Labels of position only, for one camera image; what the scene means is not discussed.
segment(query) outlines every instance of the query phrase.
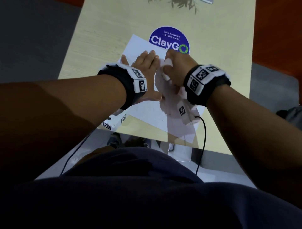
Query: table surface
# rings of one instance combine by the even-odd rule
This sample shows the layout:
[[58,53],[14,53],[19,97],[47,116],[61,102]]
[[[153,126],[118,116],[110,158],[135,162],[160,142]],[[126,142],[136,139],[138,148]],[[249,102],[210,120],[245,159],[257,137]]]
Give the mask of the table surface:
[[[117,62],[132,34],[149,40],[158,27],[179,29],[190,43],[190,55],[200,64],[213,64],[231,76],[232,87],[249,97],[255,0],[195,0],[195,8],[178,8],[170,0],[85,0],[59,79],[94,76],[105,63]],[[206,150],[231,154],[209,112]],[[202,148],[200,125],[192,144],[129,116],[118,129],[130,134]]]

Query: purple circular sticker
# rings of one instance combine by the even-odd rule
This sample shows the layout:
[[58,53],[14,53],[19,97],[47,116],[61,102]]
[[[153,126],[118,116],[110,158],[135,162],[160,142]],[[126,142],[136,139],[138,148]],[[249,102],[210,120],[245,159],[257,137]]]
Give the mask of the purple circular sticker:
[[170,26],[159,27],[153,31],[149,38],[151,44],[166,49],[174,49],[181,53],[189,53],[190,45],[186,36]]

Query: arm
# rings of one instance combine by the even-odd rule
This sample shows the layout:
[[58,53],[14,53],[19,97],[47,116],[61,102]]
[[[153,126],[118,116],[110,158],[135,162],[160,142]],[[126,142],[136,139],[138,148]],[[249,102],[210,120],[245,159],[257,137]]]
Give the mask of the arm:
[[[122,63],[128,64],[122,56]],[[138,100],[162,99],[154,91],[159,57],[143,52],[133,63],[147,79]],[[123,84],[101,75],[56,81],[0,84],[0,174],[10,185],[33,180],[69,152],[126,101]]]
[[[197,63],[169,50],[164,72],[183,86]],[[222,137],[255,185],[302,208],[302,132],[227,85],[215,88],[207,108]]]

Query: black cable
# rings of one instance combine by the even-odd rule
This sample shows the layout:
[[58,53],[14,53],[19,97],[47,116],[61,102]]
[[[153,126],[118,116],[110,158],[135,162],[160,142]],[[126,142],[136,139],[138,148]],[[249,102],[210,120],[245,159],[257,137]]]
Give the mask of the black cable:
[[84,140],[81,142],[81,144],[77,147],[77,149],[72,153],[72,155],[70,155],[70,157],[67,159],[67,161],[65,162],[65,165],[64,165],[64,167],[63,167],[63,169],[62,169],[62,172],[61,172],[61,174],[60,174],[60,176],[63,174],[63,172],[64,172],[64,169],[66,168],[66,165],[67,165],[67,163],[68,163],[68,161],[71,159],[71,157],[78,151],[78,149],[83,145],[83,143],[87,140],[87,138],[89,138],[89,136],[93,133],[93,131],[91,131],[90,132],[90,134],[88,134],[85,138],[84,138]]
[[[202,122],[204,123],[204,120],[202,119],[202,117],[200,116],[195,116],[195,118],[200,118],[202,120]],[[204,154],[204,147],[206,145],[206,137],[207,137],[207,129],[206,129],[206,124],[204,123],[204,146],[202,148],[202,151],[201,151],[201,155],[200,155],[200,159],[199,159],[199,163],[197,165],[197,169],[196,169],[196,175],[197,175],[197,172],[198,172],[198,168],[200,166],[200,163],[201,163],[201,158],[202,158],[202,155]]]

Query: shoe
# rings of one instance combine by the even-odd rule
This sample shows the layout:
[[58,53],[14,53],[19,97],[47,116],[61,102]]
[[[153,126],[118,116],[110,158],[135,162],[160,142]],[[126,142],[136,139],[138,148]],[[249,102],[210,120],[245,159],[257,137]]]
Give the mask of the shoe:
[[150,148],[151,148],[151,139],[143,138],[142,140],[143,140],[143,142],[144,142],[144,144],[143,144],[144,147],[150,149]]
[[120,134],[119,133],[111,134],[111,136],[107,142],[107,146],[112,146],[113,148],[117,149],[117,148],[120,148],[121,145],[122,145],[122,140],[120,138]]

